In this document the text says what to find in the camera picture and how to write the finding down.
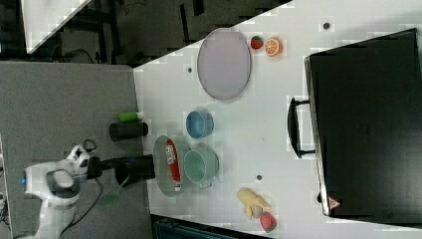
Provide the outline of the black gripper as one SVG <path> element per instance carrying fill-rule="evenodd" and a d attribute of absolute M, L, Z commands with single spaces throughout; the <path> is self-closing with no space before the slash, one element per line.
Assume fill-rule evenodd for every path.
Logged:
<path fill-rule="evenodd" d="M 87 179 L 98 178 L 103 174 L 104 170 L 109 170 L 115 168 L 113 160 L 100 160 L 98 157 L 94 156 L 90 158 L 88 164 Z"/>

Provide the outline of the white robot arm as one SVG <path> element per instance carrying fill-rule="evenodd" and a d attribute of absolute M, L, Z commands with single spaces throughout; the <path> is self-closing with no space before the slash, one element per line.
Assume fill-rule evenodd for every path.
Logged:
<path fill-rule="evenodd" d="M 18 239 L 60 239 L 76 225 L 75 216 L 81 199 L 81 184 L 115 168 L 115 160 L 101 160 L 84 146 L 76 145 L 64 158 L 42 162 L 24 169 L 25 194 L 41 200 L 39 226 L 32 235 Z"/>

